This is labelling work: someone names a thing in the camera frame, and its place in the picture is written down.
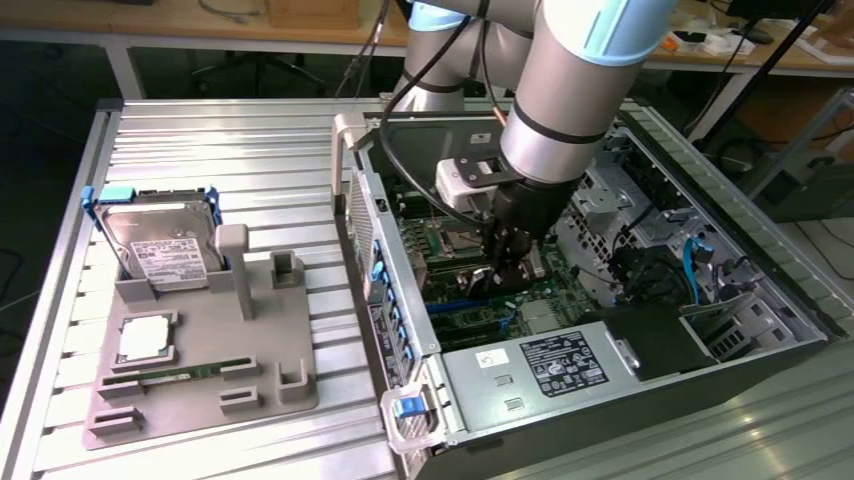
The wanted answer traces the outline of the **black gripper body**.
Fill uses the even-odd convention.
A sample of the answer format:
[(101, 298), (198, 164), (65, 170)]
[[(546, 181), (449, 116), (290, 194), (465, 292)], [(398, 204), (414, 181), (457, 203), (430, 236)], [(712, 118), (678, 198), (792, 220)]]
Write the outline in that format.
[(501, 184), (496, 190), (492, 212), (496, 218), (490, 238), (518, 229), (532, 240), (542, 240), (558, 222), (578, 189), (581, 179), (558, 184), (530, 179)]

